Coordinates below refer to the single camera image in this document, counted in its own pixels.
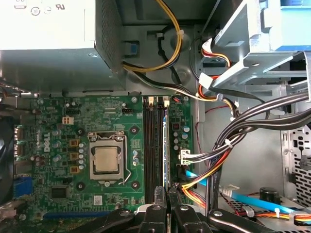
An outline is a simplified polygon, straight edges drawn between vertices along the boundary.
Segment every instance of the white sticker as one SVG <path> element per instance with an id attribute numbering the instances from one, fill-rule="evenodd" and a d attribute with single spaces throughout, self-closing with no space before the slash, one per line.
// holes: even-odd
<path id="1" fill-rule="evenodd" d="M 94 205 L 103 205 L 103 197 L 94 196 Z"/>

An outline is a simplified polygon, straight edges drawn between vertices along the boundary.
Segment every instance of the dell logo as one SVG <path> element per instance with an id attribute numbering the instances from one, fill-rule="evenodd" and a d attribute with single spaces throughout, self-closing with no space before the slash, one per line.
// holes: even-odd
<path id="1" fill-rule="evenodd" d="M 50 152 L 50 133 L 44 135 L 44 152 Z"/>

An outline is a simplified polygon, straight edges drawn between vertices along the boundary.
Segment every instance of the power supply unit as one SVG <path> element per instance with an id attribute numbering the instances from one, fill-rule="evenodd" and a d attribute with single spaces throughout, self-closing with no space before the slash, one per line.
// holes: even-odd
<path id="1" fill-rule="evenodd" d="M 114 0 L 2 0 L 0 28 L 2 83 L 32 92 L 125 88 Z"/>

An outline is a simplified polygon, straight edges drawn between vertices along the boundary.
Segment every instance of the cable clip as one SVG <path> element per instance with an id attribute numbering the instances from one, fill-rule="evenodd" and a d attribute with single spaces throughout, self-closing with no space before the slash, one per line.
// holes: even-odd
<path id="1" fill-rule="evenodd" d="M 225 143 L 227 146 L 229 146 L 231 149 L 233 148 L 233 145 L 231 145 L 231 141 L 229 139 L 225 140 Z"/>
<path id="2" fill-rule="evenodd" d="M 298 215 L 308 215 L 308 213 L 303 212 L 303 211 L 293 211 L 290 212 L 289 217 L 290 217 L 290 222 L 294 223 L 295 217 Z"/>
<path id="3" fill-rule="evenodd" d="M 156 37 L 157 37 L 157 38 L 162 38 L 162 37 L 164 37 L 164 34 L 163 34 L 163 33 L 157 33 L 157 34 L 156 34 Z"/>
<path id="4" fill-rule="evenodd" d="M 224 95 L 223 94 L 217 94 L 216 101 L 223 101 Z"/>
<path id="5" fill-rule="evenodd" d="M 213 41 L 213 38 L 210 38 L 208 41 L 204 42 L 204 44 L 202 45 L 202 48 L 204 51 L 213 53 L 211 49 L 212 41 Z"/>
<path id="6" fill-rule="evenodd" d="M 243 205 L 242 208 L 245 210 L 248 217 L 254 217 L 255 216 L 255 211 L 252 207 L 247 206 L 247 205 Z"/>
<path id="7" fill-rule="evenodd" d="M 180 35 L 181 38 L 183 39 L 183 38 L 184 38 L 184 35 L 185 35 L 185 32 L 184 32 L 184 30 L 180 30 L 180 31 L 176 32 L 176 34 L 177 34 L 177 35 Z"/>

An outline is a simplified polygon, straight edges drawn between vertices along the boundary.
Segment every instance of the zip tie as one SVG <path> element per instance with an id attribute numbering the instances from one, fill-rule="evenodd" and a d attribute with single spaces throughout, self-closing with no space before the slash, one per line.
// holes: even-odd
<path id="1" fill-rule="evenodd" d="M 231 145 L 231 141 L 229 139 L 225 140 L 225 143 L 227 144 L 227 146 L 229 146 L 231 149 L 233 148 L 233 146 Z"/>
<path id="2" fill-rule="evenodd" d="M 156 34 L 156 37 L 157 37 L 157 38 L 161 38 L 161 37 L 164 37 L 164 35 L 163 35 L 163 33 L 157 33 L 157 34 Z"/>
<path id="3" fill-rule="evenodd" d="M 276 213 L 276 217 L 280 218 L 280 209 L 279 208 L 275 208 L 274 212 Z"/>
<path id="4" fill-rule="evenodd" d="M 177 35 L 180 35 L 181 38 L 183 39 L 183 38 L 184 38 L 184 35 L 185 35 L 185 32 L 184 32 L 184 30 L 180 30 L 180 31 L 178 31 L 176 34 L 177 34 Z"/>

